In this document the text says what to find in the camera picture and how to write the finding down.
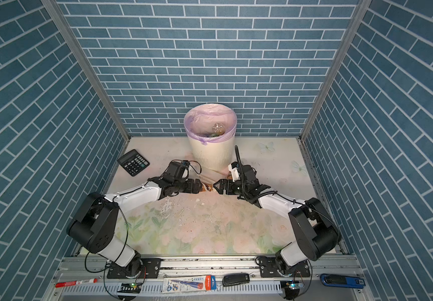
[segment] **table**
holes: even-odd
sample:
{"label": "table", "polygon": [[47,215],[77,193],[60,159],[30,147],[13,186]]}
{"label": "table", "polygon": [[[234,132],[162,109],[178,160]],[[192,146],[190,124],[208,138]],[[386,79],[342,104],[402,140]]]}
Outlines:
{"label": "table", "polygon": [[[235,143],[243,164],[256,169],[261,184],[299,199],[315,197],[295,138],[240,137]],[[135,137],[127,151],[131,149],[140,152],[150,165],[135,177],[119,166],[109,193],[144,184],[159,176],[173,159],[193,160],[186,137]],[[189,176],[196,178],[194,172]],[[129,223],[127,244],[141,254],[275,253],[295,240],[288,219],[217,192],[165,197],[126,212],[125,217]],[[121,215],[115,233],[125,240]]]}

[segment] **white trash can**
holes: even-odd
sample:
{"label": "white trash can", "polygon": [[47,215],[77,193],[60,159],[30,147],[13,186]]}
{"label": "white trash can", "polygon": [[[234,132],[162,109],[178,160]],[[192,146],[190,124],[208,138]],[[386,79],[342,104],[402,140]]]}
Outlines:
{"label": "white trash can", "polygon": [[[220,104],[199,105],[185,115],[183,123],[193,157],[202,166],[221,171],[232,162],[237,129],[237,115],[232,109]],[[209,137],[216,123],[224,126],[225,133]]]}

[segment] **black mounting plate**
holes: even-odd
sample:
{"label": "black mounting plate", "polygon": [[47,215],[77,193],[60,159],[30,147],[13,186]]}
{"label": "black mounting plate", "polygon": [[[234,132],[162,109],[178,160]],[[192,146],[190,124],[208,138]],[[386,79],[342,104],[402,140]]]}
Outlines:
{"label": "black mounting plate", "polygon": [[[256,259],[260,265],[260,277],[262,278],[274,278],[282,277],[275,264],[275,257],[259,256]],[[297,277],[310,277],[310,270],[308,269],[307,262],[298,262],[297,271],[300,274],[296,274]]]}
{"label": "black mounting plate", "polygon": [[[160,272],[160,258],[142,258],[143,266],[141,267],[143,271],[146,268],[146,278],[158,278],[158,273]],[[119,265],[116,263],[110,263],[108,268],[107,279],[130,279],[126,278],[124,273],[121,273]]]}

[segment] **blue brick wall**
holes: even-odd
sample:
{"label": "blue brick wall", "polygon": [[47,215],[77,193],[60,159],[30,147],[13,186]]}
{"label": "blue brick wall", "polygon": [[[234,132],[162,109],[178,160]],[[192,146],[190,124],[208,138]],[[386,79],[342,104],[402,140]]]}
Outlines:
{"label": "blue brick wall", "polygon": [[358,0],[60,0],[134,135],[185,135],[190,108],[237,135],[297,136]]}
{"label": "blue brick wall", "polygon": [[307,145],[375,298],[433,300],[433,0],[373,0]]}
{"label": "blue brick wall", "polygon": [[41,2],[0,2],[1,300],[43,296],[123,143]]}

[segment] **black calculator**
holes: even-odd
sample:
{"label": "black calculator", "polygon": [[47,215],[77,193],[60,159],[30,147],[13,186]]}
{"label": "black calculator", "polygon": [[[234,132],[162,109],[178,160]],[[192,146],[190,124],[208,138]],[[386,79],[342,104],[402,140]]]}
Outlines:
{"label": "black calculator", "polygon": [[139,174],[143,169],[147,168],[150,164],[147,159],[136,151],[130,150],[128,153],[118,158],[118,163],[127,171],[132,177]]}

